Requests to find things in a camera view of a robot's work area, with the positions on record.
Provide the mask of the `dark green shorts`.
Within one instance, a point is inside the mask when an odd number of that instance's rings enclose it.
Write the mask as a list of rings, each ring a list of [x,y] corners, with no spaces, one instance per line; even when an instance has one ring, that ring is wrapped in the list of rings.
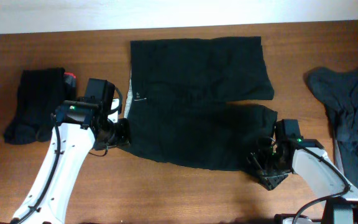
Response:
[[[250,172],[277,120],[260,37],[133,40],[131,92],[126,151],[156,162]]]

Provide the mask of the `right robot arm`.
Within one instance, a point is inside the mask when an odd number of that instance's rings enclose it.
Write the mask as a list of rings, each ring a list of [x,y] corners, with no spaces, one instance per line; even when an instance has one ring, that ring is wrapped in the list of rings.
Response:
[[[274,223],[358,223],[358,188],[331,162],[317,140],[261,138],[248,161],[267,190],[296,174],[315,194],[296,213],[276,214]]]

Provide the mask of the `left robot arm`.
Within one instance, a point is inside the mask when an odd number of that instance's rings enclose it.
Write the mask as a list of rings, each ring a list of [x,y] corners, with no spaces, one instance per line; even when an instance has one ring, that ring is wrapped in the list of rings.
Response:
[[[56,109],[45,159],[12,223],[65,222],[71,193],[89,152],[130,143],[127,119],[118,117],[121,108],[119,98],[82,97]]]

